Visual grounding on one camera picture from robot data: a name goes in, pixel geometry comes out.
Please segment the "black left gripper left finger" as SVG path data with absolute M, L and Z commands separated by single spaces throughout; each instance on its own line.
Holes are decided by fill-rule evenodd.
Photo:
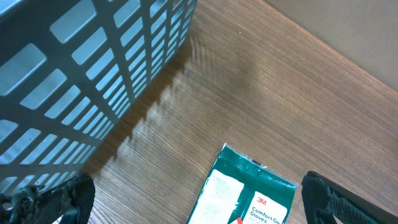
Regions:
M 92 177 L 83 173 L 47 191 L 27 185 L 14 195 L 1 194 L 1 223 L 87 223 L 95 201 Z

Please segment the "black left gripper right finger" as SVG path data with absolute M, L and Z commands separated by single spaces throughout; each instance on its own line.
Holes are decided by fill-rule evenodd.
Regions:
M 315 171 L 302 180 L 302 199 L 308 224 L 397 223 L 397 216 Z

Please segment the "green 3M glove package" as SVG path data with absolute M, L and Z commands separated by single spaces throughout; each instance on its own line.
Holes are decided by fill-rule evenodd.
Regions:
M 283 224 L 298 183 L 224 144 L 213 163 L 188 224 Z

